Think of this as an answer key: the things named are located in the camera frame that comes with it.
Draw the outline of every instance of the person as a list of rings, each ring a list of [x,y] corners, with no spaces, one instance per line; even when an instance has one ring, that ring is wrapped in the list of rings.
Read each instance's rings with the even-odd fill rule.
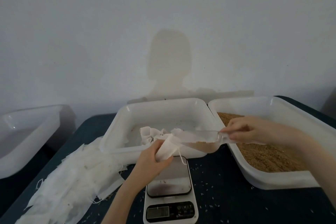
[[[228,133],[231,140],[241,143],[257,141],[292,148],[301,156],[333,206],[336,207],[336,161],[309,135],[297,128],[252,116],[232,119],[221,132]],[[119,188],[102,224],[124,224],[138,192],[170,165],[173,157],[162,162],[155,161],[155,153],[162,143],[162,140],[157,140],[148,149],[142,151],[133,171]]]

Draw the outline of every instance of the white wall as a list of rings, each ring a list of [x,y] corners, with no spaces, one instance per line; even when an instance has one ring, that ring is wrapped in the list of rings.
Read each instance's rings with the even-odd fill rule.
[[[335,88],[336,0],[0,0],[0,113]]]

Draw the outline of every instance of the dark green table surface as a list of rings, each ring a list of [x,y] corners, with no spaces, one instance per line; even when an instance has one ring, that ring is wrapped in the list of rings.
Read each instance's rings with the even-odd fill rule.
[[[295,100],[281,98],[336,128],[335,120]],[[86,120],[2,216],[0,224],[15,223],[36,191],[38,180],[45,179],[63,158],[81,144],[88,144],[103,136],[114,117],[115,114],[107,114]],[[199,208],[198,223],[336,223],[336,212],[321,188],[254,188],[241,174],[226,145],[213,154],[188,161]],[[123,178],[128,177],[133,167],[134,165],[129,166],[122,173]],[[79,223],[99,224],[114,195],[115,193],[99,204],[91,205]],[[142,223],[144,195],[143,189],[135,198],[127,223]]]

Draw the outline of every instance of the person's left hand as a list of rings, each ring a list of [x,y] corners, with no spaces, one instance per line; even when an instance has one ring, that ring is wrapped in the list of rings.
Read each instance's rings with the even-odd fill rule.
[[[162,170],[170,165],[173,161],[173,156],[156,162],[155,154],[163,144],[164,140],[156,140],[153,144],[143,150],[136,162],[133,171],[128,176],[126,182],[132,189],[136,189],[139,192],[147,184],[149,184]]]

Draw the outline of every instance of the plastic scoop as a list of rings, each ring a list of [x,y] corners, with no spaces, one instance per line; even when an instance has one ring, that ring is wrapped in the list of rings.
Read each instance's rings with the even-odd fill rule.
[[[205,153],[213,153],[225,143],[237,143],[229,139],[227,133],[219,131],[172,131],[172,134],[181,140],[181,144],[203,151]]]

